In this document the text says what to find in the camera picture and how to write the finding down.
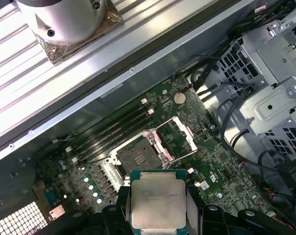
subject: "capacitor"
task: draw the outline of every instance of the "capacitor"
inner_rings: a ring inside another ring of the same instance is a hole
[[[217,197],[218,199],[222,199],[222,198],[223,198],[223,194],[220,193],[220,192],[217,192],[217,193],[216,193],[216,197]]]
[[[93,197],[98,197],[98,192],[97,191],[93,192]]]
[[[101,204],[102,203],[102,197],[97,198],[97,203]]]

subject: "integrated circuit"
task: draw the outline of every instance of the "integrated circuit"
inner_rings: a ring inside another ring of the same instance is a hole
[[[119,160],[127,174],[132,170],[156,169],[162,162],[146,138],[142,138],[132,148],[119,154]]]
[[[228,159],[228,155],[225,153],[222,153],[219,155],[219,158],[220,158],[221,162],[224,162]]]
[[[240,193],[240,192],[243,192],[243,191],[244,191],[244,188],[243,188],[243,186],[241,186],[241,185],[237,185],[237,186],[235,187],[235,190],[236,190],[238,193]]]

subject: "screw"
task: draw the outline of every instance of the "screw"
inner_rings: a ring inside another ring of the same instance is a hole
[[[295,99],[296,98],[296,86],[290,86],[287,90],[287,94],[290,98]]]
[[[295,90],[295,89],[291,89],[291,90],[289,90],[289,94],[290,94],[290,95],[295,95],[295,94],[296,94],[296,90]]]
[[[4,203],[4,201],[3,201],[3,200],[0,200],[0,206],[2,206],[2,205],[3,205],[3,203]]]
[[[245,214],[248,216],[255,216],[255,213],[252,211],[245,211]]]
[[[218,210],[218,208],[215,207],[215,206],[209,206],[208,208],[209,208],[209,210],[211,210],[211,211],[217,211],[217,210]]]

